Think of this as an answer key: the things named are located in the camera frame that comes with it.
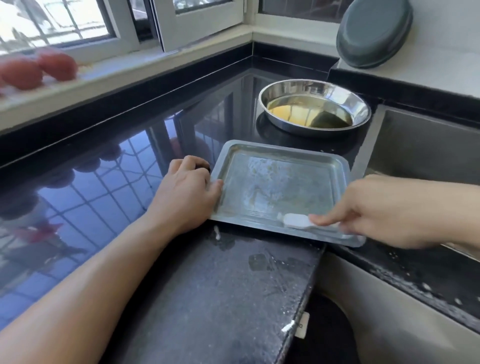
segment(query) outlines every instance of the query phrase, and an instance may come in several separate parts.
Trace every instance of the oil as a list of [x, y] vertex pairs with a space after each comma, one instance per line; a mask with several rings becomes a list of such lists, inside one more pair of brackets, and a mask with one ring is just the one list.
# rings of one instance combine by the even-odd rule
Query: oil
[[348, 112], [336, 103], [312, 96], [285, 96], [268, 103], [267, 109], [283, 120], [317, 129], [338, 129], [352, 125]]

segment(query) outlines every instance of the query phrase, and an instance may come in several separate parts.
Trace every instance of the bowl rim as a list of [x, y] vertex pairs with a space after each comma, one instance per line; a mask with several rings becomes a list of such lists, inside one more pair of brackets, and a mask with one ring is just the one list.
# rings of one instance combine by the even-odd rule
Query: bowl rim
[[[332, 129], [327, 129], [327, 128], [311, 128], [311, 127], [308, 127], [308, 126], [303, 126], [303, 125], [299, 125], [299, 124], [296, 124], [294, 122], [290, 122], [290, 121], [287, 121], [285, 119], [282, 119], [282, 118], [279, 118], [278, 116], [272, 114], [266, 107], [266, 105], [264, 105], [264, 103], [262, 102], [262, 95], [264, 94], [264, 92], [270, 88], [271, 86], [273, 85], [276, 85], [276, 84], [281, 84], [281, 83], [286, 83], [286, 82], [292, 82], [292, 81], [309, 81], [309, 82], [313, 82], [313, 83], [317, 83], [317, 84], [324, 84], [324, 85], [331, 85], [331, 86], [335, 86], [335, 87], [338, 87], [338, 88], [341, 88], [342, 90], [345, 90], [345, 91], [348, 91], [350, 92], [351, 94], [355, 95], [361, 102], [363, 102], [365, 104], [365, 106], [367, 107], [367, 110], [368, 110], [368, 115], [367, 117], [365, 118], [365, 120], [363, 120], [362, 122], [359, 122], [358, 124], [356, 125], [352, 125], [352, 126], [347, 126], [345, 128], [332, 128]], [[260, 93], [258, 94], [258, 102], [260, 104], [260, 106], [262, 106], [262, 109], [268, 114], [270, 115], [271, 117], [277, 119], [277, 120], [281, 120], [283, 122], [286, 122], [287, 124], [290, 124], [290, 125], [294, 125], [298, 128], [302, 128], [302, 129], [305, 129], [305, 130], [312, 130], [312, 131], [324, 131], [324, 132], [342, 132], [342, 131], [345, 131], [345, 130], [351, 130], [351, 129], [356, 129], [360, 126], [362, 126], [363, 124], [365, 124], [368, 120], [370, 120], [370, 118], [372, 117], [372, 109], [370, 108], [370, 105], [368, 105], [364, 99], [362, 99], [360, 96], [358, 96], [355, 92], [353, 91], [350, 91], [342, 86], [339, 86], [339, 85], [336, 85], [336, 84], [333, 84], [331, 82], [326, 82], [326, 81], [319, 81], [319, 80], [311, 80], [311, 79], [306, 79], [306, 78], [290, 78], [288, 80], [282, 80], [282, 81], [276, 81], [276, 82], [272, 82], [271, 84], [268, 84], [267, 86], [265, 86], [264, 88], [262, 88], [262, 90], [260, 91]]]

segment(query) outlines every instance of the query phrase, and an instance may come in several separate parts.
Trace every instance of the black countertop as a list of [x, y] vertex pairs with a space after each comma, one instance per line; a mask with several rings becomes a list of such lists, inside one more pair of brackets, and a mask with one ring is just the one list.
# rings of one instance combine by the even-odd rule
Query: black countertop
[[[0, 169], [0, 329], [142, 215], [173, 158], [193, 154], [214, 165], [222, 145], [240, 139], [340, 154], [352, 166], [368, 124], [336, 140], [305, 139], [256, 108], [268, 83], [327, 75], [250, 57]], [[375, 109], [378, 101], [366, 98]], [[293, 332], [281, 328], [299, 318], [325, 246], [219, 228], [220, 241], [207, 222], [169, 245], [127, 305], [103, 362], [283, 358]], [[400, 251], [371, 241], [329, 249], [480, 332], [476, 261], [442, 247]]]

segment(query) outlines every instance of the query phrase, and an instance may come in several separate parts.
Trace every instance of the tray rim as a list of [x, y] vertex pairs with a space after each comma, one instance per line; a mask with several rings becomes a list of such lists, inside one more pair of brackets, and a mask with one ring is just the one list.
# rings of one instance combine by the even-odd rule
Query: tray rim
[[[211, 178], [212, 180], [216, 180], [219, 177], [219, 174], [223, 168], [223, 165], [225, 163], [225, 160], [229, 154], [230, 149], [233, 146], [236, 145], [245, 145], [245, 146], [258, 146], [262, 148], [268, 148], [272, 150], [286, 150], [286, 151], [292, 151], [292, 152], [299, 152], [303, 154], [309, 154], [309, 155], [314, 155], [314, 156], [326, 156], [326, 157], [331, 157], [333, 159], [336, 159], [340, 164], [342, 165], [344, 169], [344, 175], [345, 175], [345, 187], [351, 182], [350, 178], [350, 166], [347, 162], [347, 160], [338, 155], [338, 154], [332, 154], [332, 153], [325, 153], [325, 152], [315, 152], [311, 150], [305, 150], [305, 149], [298, 149], [298, 148], [290, 148], [286, 146], [274, 146], [270, 144], [263, 144], [263, 143], [256, 143], [256, 142], [248, 142], [248, 141], [243, 141], [243, 140], [229, 140], [227, 141], [223, 147], [222, 150], [220, 151], [220, 154], [217, 158], [217, 161], [215, 163], [215, 166], [212, 170], [211, 173]], [[291, 236], [297, 236], [300, 238], [306, 238], [306, 239], [311, 239], [311, 240], [316, 240], [316, 241], [321, 241], [321, 242], [326, 242], [326, 243], [336, 243], [339, 245], [344, 245], [344, 246], [350, 246], [350, 247], [360, 247], [362, 246], [366, 238], [363, 236], [358, 236], [358, 235], [350, 235], [349, 238], [339, 238], [339, 237], [333, 237], [333, 236], [318, 236], [314, 233], [309, 232], [309, 230], [299, 230], [299, 229], [292, 229], [292, 228], [286, 228], [286, 227], [277, 227], [277, 226], [271, 226], [271, 225], [264, 225], [261, 223], [256, 223], [248, 220], [242, 220], [239, 217], [236, 216], [225, 216], [221, 214], [216, 213], [216, 208], [213, 211], [212, 215], [210, 216], [210, 220], [213, 221], [219, 221], [219, 222], [226, 222], [230, 224], [235, 224], [239, 226], [246, 226], [250, 228], [256, 228], [264, 231], [271, 231], [271, 232], [276, 232], [276, 233], [281, 233], [281, 234], [286, 234], [286, 235], [291, 235]]]

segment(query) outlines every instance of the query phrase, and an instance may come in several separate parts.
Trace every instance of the person's left hand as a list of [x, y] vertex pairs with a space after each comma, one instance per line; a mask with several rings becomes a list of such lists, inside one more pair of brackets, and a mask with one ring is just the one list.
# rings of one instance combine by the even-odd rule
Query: person's left hand
[[194, 156], [174, 159], [147, 212], [149, 228], [167, 229], [172, 237], [199, 227], [213, 212], [223, 181], [210, 183], [206, 160]]

